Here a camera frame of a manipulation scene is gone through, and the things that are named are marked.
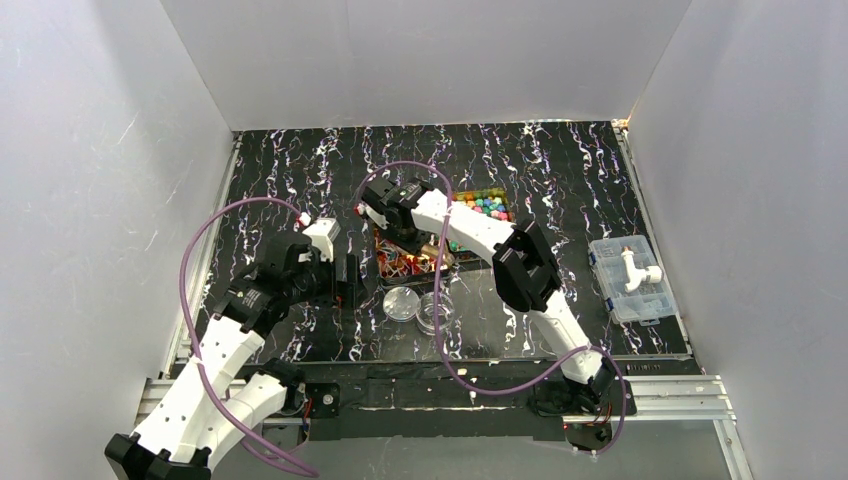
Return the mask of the tin of lollipops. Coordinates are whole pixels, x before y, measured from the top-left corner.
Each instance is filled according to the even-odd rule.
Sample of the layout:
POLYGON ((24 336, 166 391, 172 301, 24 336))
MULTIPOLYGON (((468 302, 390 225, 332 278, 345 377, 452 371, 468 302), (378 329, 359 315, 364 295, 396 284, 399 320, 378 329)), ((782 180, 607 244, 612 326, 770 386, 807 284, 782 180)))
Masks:
POLYGON ((384 238, 377 227, 372 228, 380 283, 385 287, 432 283, 435 279, 435 259, 438 238, 428 234, 422 255, 412 255, 384 238))

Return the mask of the clear round jar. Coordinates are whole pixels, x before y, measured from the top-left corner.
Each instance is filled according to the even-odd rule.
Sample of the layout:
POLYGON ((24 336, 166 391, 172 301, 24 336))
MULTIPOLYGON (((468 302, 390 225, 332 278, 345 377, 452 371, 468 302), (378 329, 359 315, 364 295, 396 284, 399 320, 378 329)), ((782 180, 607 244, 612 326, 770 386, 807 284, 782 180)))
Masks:
POLYGON ((436 334, 434 316, 438 316, 439 331, 446 334, 450 329, 455 315, 455 307, 449 295, 441 293, 436 299, 433 292, 428 292, 420 298, 416 314, 418 329, 428 336, 436 334))

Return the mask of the tin of star candies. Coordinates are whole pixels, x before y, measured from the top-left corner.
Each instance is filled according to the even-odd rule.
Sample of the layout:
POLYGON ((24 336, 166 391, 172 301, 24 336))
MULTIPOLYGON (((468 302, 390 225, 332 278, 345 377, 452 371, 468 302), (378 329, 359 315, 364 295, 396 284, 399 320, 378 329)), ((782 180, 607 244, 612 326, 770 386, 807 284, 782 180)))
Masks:
MULTIPOLYGON (((453 194, 453 201, 460 202, 473 211, 495 220, 514 221, 514 214, 507 205, 505 193, 499 189, 457 192, 453 194)), ((477 258, 477 255, 471 249, 454 240, 448 242, 448 249, 461 261, 477 258)))

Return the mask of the clear plastic scoop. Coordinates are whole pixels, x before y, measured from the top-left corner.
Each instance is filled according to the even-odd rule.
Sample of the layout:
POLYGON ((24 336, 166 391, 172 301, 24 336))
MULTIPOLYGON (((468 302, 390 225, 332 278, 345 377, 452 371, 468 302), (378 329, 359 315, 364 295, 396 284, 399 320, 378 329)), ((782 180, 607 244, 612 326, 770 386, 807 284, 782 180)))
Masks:
POLYGON ((455 263, 455 256, 449 251, 447 247, 440 250, 437 244, 425 244, 421 248, 421 254, 424 257, 430 259, 433 263, 436 263, 437 260, 442 261, 442 266, 446 268, 451 268, 455 263))

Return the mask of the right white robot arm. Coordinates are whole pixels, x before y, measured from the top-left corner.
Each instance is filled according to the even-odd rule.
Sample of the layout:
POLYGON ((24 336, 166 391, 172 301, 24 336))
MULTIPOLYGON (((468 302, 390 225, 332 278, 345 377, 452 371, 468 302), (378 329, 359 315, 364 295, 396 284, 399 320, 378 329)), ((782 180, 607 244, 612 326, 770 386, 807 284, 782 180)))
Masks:
POLYGON ((578 404, 590 409, 607 399, 615 369, 593 348, 572 313, 557 260, 536 221, 494 219, 419 178, 396 184, 375 177, 363 182, 355 196, 358 214, 409 253, 420 254, 437 236, 489 264, 503 303, 525 314, 562 359, 562 375, 573 385, 578 404))

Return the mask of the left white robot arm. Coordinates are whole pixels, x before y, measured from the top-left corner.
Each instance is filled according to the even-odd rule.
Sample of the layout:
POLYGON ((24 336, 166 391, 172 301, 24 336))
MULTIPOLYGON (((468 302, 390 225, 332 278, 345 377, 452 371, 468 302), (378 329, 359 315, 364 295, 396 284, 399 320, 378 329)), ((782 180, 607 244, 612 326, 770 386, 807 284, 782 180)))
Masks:
POLYGON ((302 369, 269 360, 227 394, 245 363, 292 307, 356 308, 365 287, 355 255, 336 253, 338 222, 284 232, 230 283, 199 346, 169 390, 105 457, 120 479, 208 479, 247 432, 303 395, 302 369))

